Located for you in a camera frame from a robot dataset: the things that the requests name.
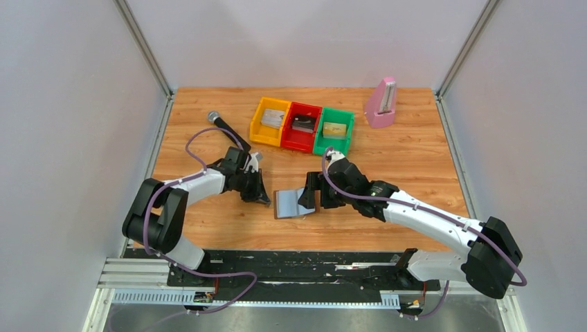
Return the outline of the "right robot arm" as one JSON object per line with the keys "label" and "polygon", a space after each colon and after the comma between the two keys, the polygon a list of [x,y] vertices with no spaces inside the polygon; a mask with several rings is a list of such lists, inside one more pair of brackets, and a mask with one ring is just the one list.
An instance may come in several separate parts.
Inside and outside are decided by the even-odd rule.
{"label": "right robot arm", "polygon": [[502,299],[510,286],[527,285],[518,267],[523,254],[504,221],[458,216],[385,181],[370,181],[338,152],[323,159],[321,171],[307,173],[298,204],[307,209],[350,205],[364,217],[402,225],[449,248],[405,250],[395,270],[403,288],[429,280],[466,282],[487,297]]}

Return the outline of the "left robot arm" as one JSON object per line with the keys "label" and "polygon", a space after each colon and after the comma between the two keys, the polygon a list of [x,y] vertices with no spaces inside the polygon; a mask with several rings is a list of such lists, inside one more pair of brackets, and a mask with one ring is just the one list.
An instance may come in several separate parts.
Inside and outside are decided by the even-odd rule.
{"label": "left robot arm", "polygon": [[171,181],[144,180],[123,221],[122,234],[149,252],[186,267],[186,277],[196,286],[207,284],[212,267],[206,252],[183,235],[186,210],[192,204],[224,192],[239,192],[245,203],[270,205],[258,152],[230,147],[224,158],[200,172]]}

